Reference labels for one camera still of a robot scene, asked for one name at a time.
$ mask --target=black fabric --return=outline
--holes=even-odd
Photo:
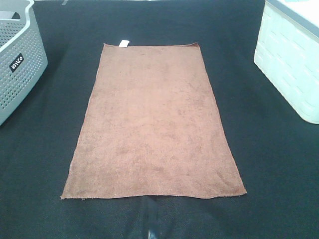
[[[262,0],[61,4],[33,7],[49,65],[0,127],[0,238],[319,238],[319,125],[253,63]],[[199,43],[247,195],[60,200],[103,43],[122,39]]]

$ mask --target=white plastic container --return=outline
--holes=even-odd
[[[48,63],[33,4],[33,0],[0,0],[0,11],[20,16],[0,18],[0,125],[30,92]]]
[[[265,3],[254,62],[306,121],[319,123],[319,0]]]

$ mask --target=basket handle hole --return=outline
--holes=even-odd
[[[0,20],[20,20],[19,13],[14,11],[0,11]]]

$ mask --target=basket logo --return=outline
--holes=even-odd
[[[21,65],[22,61],[24,60],[22,53],[20,53],[15,60],[10,64],[10,70],[15,72],[15,70]]]

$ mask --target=white tag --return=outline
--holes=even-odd
[[[119,47],[128,47],[129,43],[130,43],[130,41],[128,41],[128,40],[122,40]]]

